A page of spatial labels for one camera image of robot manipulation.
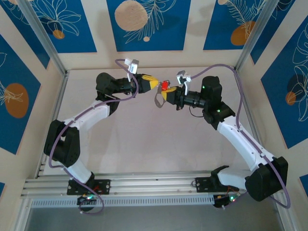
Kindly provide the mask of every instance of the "floral wall print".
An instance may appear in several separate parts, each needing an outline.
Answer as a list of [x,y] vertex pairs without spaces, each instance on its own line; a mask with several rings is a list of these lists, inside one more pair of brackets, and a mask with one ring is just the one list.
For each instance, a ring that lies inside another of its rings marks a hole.
[[254,64],[257,63],[261,54],[270,42],[271,38],[274,36],[276,30],[280,26],[281,22],[284,20],[285,16],[289,12],[294,2],[295,0],[280,0],[278,2],[276,9],[272,13],[272,17],[269,19],[257,43],[255,44],[254,48],[250,53]]
[[80,0],[30,3],[59,53],[96,52]]
[[16,154],[40,82],[0,36],[0,148]]
[[308,138],[308,17],[261,81],[287,147]]
[[242,49],[267,0],[217,0],[204,50]]
[[181,51],[190,0],[107,0],[117,51]]
[[47,68],[50,57],[41,45],[39,39],[31,29],[28,21],[21,13],[16,0],[0,0],[0,5],[24,37],[42,65]]

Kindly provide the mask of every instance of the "black mounting bracket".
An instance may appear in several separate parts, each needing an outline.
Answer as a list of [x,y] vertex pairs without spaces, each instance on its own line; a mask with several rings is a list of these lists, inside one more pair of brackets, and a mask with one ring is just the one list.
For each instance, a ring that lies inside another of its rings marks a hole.
[[218,173],[227,168],[229,166],[221,166],[216,168],[211,172],[210,177],[197,177],[195,178],[195,186],[197,189],[197,193],[219,193],[219,192],[227,192],[228,189],[231,189],[233,192],[238,192],[239,189],[233,186],[222,185],[218,179]]
[[[99,195],[109,195],[111,180],[93,180],[93,186],[91,187]],[[67,187],[67,195],[84,195],[93,194],[86,188],[79,185],[76,181],[70,180]]]

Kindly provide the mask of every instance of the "white leaf line drawing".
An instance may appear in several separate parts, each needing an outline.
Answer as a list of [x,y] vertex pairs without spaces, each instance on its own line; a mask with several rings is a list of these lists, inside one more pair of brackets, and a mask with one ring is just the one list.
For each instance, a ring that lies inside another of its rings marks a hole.
[[10,2],[9,0],[1,0],[3,4],[11,11],[12,15],[22,21],[24,24],[29,25],[28,21],[26,20],[25,16],[21,12],[18,5]]
[[[5,62],[6,56],[7,56],[6,53],[2,53],[2,52],[0,53],[0,68]],[[0,105],[4,104],[5,101],[10,102],[10,100],[17,100],[19,102],[22,102],[23,100],[20,98],[22,97],[22,95],[23,95],[22,93],[14,94],[10,92],[2,85],[0,81]]]
[[277,19],[277,13],[278,11],[287,11],[289,9],[289,7],[291,6],[291,3],[293,2],[293,0],[290,0],[287,3],[281,2],[279,1],[279,3],[277,4],[276,8],[274,9],[273,13],[271,14],[271,16],[276,20]]
[[308,119],[308,24],[300,34],[293,53],[294,71],[297,83],[292,87],[292,94],[287,95],[287,103],[298,103],[299,122]]
[[[18,5],[9,0],[1,1],[14,17],[29,25]],[[74,23],[81,20],[81,15],[67,10],[66,0],[32,0],[30,4],[48,34],[54,35],[57,39],[64,38],[64,31],[79,36],[79,30]]]
[[245,29],[245,37],[248,38],[251,32],[251,21],[253,21],[262,11],[267,0],[260,0],[257,4],[255,0],[251,8],[248,8],[245,0],[226,0],[225,5],[229,7],[229,12],[236,19],[237,24]]
[[124,37],[128,37],[125,44],[133,41],[134,39],[141,40],[144,37],[151,38],[155,34],[155,30],[159,30],[159,24],[164,25],[163,13],[170,10],[177,0],[173,0],[172,4],[167,8],[166,2],[170,0],[140,0],[140,5],[146,10],[148,21],[143,28],[135,31],[126,31]]

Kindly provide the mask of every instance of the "gray floor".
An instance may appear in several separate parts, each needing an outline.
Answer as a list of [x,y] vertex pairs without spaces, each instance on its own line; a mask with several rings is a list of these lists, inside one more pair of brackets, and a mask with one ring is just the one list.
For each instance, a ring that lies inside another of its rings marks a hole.
[[226,208],[212,205],[107,207],[100,215],[79,214],[75,208],[36,208],[26,231],[279,231],[277,208],[270,199],[244,196]]

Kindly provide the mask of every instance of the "white table surface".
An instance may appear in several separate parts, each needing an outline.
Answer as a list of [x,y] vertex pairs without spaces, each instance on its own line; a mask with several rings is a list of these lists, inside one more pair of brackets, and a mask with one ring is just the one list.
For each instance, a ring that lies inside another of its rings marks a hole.
[[[205,67],[144,68],[138,73],[153,75],[159,80],[170,80],[177,86],[176,74],[186,70],[194,75]],[[58,120],[77,115],[96,97],[97,75],[107,72],[115,78],[126,73],[121,69],[72,70],[64,92]],[[200,91],[202,78],[218,76],[223,86],[222,99],[235,112],[240,94],[232,72],[216,67],[194,79],[190,90]],[[170,172],[213,170],[221,165],[248,169],[242,157],[229,141],[207,124],[203,118],[190,115],[189,107],[176,111],[176,106],[165,103],[157,108],[154,96],[157,88],[135,99],[120,102],[110,117],[97,123],[81,141],[81,158],[94,173]],[[118,94],[119,98],[127,97]],[[193,109],[202,115],[201,109]],[[251,129],[244,107],[240,122]],[[60,169],[45,166],[44,175],[65,174]]]

